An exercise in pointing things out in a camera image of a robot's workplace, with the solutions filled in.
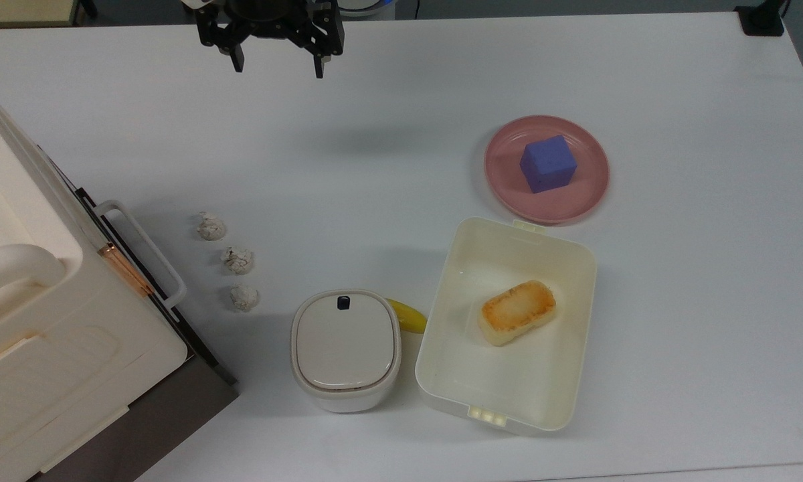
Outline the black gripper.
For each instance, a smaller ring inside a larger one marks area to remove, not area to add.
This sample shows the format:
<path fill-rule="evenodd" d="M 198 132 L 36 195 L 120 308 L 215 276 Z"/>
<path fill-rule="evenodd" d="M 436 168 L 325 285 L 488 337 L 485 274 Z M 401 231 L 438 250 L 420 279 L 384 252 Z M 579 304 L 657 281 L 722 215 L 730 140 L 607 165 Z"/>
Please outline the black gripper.
<path fill-rule="evenodd" d="M 324 79 L 332 56 L 344 52 L 345 31 L 337 1 L 197 1 L 195 22 L 203 46 L 229 54 L 244 70 L 242 43 L 249 37 L 286 39 L 314 56 Z"/>

